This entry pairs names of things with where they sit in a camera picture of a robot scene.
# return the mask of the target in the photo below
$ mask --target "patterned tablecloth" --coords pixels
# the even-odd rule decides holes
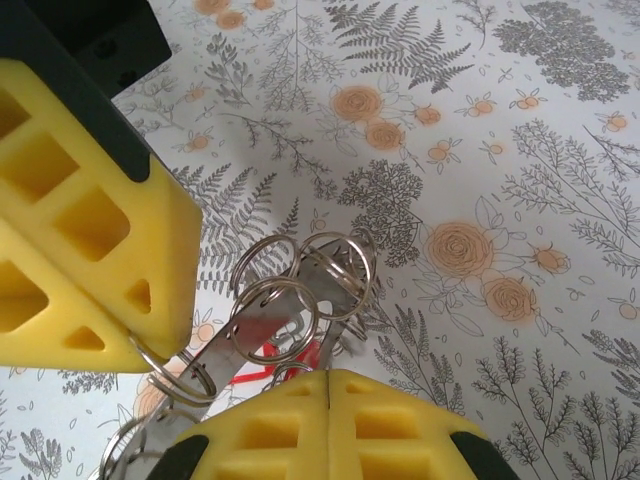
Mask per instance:
[[[174,55],[114,103],[205,212],[192,352],[253,242],[362,225],[385,289],[336,365],[477,422],[523,480],[640,479],[638,0],[152,3]],[[159,398],[1,370],[0,478],[86,479]]]

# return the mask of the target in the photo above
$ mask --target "yellow foam gripper pad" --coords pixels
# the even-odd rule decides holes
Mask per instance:
[[[475,480],[458,435],[493,448],[458,414],[347,370],[316,371],[194,426],[148,480]],[[517,480],[500,462],[483,478]]]
[[[141,372],[129,332],[163,360],[188,344],[202,212],[146,151],[128,175],[0,55],[0,364]]]

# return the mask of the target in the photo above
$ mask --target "floral wallpaper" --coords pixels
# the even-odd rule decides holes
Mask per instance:
[[[113,102],[204,212],[191,353],[252,243],[366,227],[384,289],[337,367],[468,417],[523,480],[640,479],[637,0],[151,4],[174,55]],[[0,479],[87,479],[159,400],[1,369]]]

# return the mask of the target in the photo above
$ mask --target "botanical pattern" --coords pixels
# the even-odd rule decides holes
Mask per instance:
[[[335,367],[464,415],[522,480],[640,480],[636,1],[153,9],[173,55],[112,102],[203,212],[189,353],[228,320],[255,242],[364,227],[378,296]],[[251,267],[276,275],[291,253]],[[162,401],[150,375],[0,370],[0,480],[95,475]],[[206,417],[269,380],[220,386]]]

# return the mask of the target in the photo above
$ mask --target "silver metal piece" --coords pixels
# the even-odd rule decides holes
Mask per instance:
[[[318,248],[311,247],[311,242],[326,237],[335,240]],[[265,246],[277,241],[293,245],[294,260],[291,268],[279,277],[254,282],[243,292],[239,292],[240,278],[251,259]],[[318,329],[319,318],[331,320],[320,347],[322,365],[327,366],[340,334],[345,329],[353,329],[353,321],[350,319],[362,310],[375,293],[374,284],[377,276],[374,252],[375,245],[371,236],[366,234],[365,238],[362,238],[334,232],[323,233],[305,241],[301,248],[286,236],[267,237],[254,245],[234,268],[231,286],[237,295],[229,322],[195,358],[190,359],[187,369],[177,379],[169,372],[163,371],[158,359],[139,341],[136,342],[136,345],[141,346],[141,353],[145,353],[145,358],[149,358],[154,370],[176,389],[170,390],[160,380],[155,383],[167,396],[153,412],[135,420],[135,425],[127,430],[128,432],[135,426],[139,427],[118,460],[113,460],[111,454],[126,432],[124,435],[116,435],[120,440],[116,440],[113,446],[112,442],[109,443],[110,449],[108,454],[105,452],[106,460],[98,479],[147,478],[154,462],[133,460],[140,458],[142,452],[149,452],[148,455],[144,455],[148,457],[153,452],[166,451],[195,421],[201,421],[206,416],[215,395],[231,382],[248,359],[253,363],[264,360],[253,352],[257,352],[292,319],[300,318],[300,313],[305,310],[311,312],[311,326],[305,332],[302,341],[294,342],[294,345],[282,354],[284,356],[279,359],[282,362],[279,365],[281,372],[286,371],[282,370],[285,365],[294,368],[291,360],[304,351],[311,341],[306,340],[307,338],[313,339]],[[251,269],[248,274],[252,279],[256,278],[255,272]],[[338,313],[331,316],[321,314],[318,303],[323,301],[329,301],[332,311]],[[295,368],[309,369],[306,365]],[[169,422],[167,415],[163,413],[172,410],[176,402],[180,403],[180,411],[183,413],[173,415]]]

